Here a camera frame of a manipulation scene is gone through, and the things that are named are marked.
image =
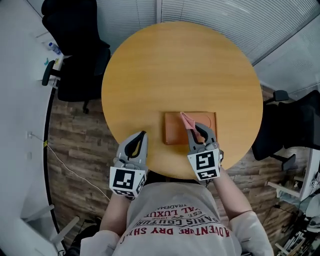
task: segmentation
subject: table top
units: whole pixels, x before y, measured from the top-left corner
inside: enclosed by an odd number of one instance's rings
[[[225,169],[252,146],[262,119],[262,91],[240,49],[202,25],[175,21],[144,28],[124,41],[104,73],[102,108],[118,143],[145,130],[147,166],[195,179],[188,145],[163,143],[166,112],[216,112]]]

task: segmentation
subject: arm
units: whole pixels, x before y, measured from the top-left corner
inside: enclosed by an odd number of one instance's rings
[[[273,256],[267,234],[248,199],[223,168],[220,169],[220,177],[214,178],[213,183],[242,251],[251,252],[254,256]]]
[[[213,183],[229,220],[252,211],[248,199],[222,167],[220,168],[220,177],[214,178]]]
[[[127,229],[127,212],[129,205],[130,200],[125,196],[113,193],[103,215],[100,231],[109,230],[121,237]]]
[[[112,194],[103,215],[100,231],[81,240],[80,256],[112,256],[120,237],[127,228],[127,212],[130,201]]]

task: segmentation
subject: floor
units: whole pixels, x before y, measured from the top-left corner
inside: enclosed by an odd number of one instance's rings
[[[272,91],[263,88],[265,99]],[[89,102],[89,114],[82,112],[81,102],[63,102],[56,97],[53,100],[49,124],[48,143],[65,164],[80,176],[101,188],[108,196],[109,168],[113,165],[118,144],[106,124],[100,100]],[[288,173],[281,171],[278,161],[267,158],[262,161],[254,159],[251,150],[232,168],[228,170],[237,186],[250,201],[266,230],[272,245],[283,236],[282,227],[291,218],[294,206],[281,203],[281,209],[274,208],[278,200],[275,189],[265,186],[266,181],[280,182],[285,176],[293,177],[305,170],[309,149],[290,148],[282,150],[282,156],[296,154],[296,166]],[[78,234],[84,220],[102,217],[108,205],[106,197],[86,181],[77,178],[66,170],[48,150],[48,177],[55,216],[62,229],[74,216],[80,221],[65,237],[67,247]],[[228,218],[213,184],[208,189],[212,192],[220,216],[228,224]]]

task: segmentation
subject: black office chair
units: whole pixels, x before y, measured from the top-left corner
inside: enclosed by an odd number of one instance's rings
[[[96,0],[45,0],[41,8],[43,25],[51,33],[61,52],[71,56],[63,60],[61,71],[49,62],[43,75],[46,86],[50,76],[60,77],[58,99],[84,102],[101,98],[101,87],[110,60],[110,45],[98,33]]]
[[[289,158],[275,155],[283,146],[320,150],[320,93],[314,90],[295,102],[268,104],[288,99],[286,91],[278,90],[263,103],[260,130],[252,145],[256,160],[275,158],[282,162],[284,171],[295,163],[296,155]]]

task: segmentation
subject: window blind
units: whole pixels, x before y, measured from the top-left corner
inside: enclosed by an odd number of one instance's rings
[[[156,23],[156,0],[97,0],[100,38],[111,54],[135,32]]]
[[[162,0],[161,21],[219,31],[255,63],[319,13],[317,0]]]
[[[261,60],[254,69],[262,84],[297,100],[320,89],[320,15]]]

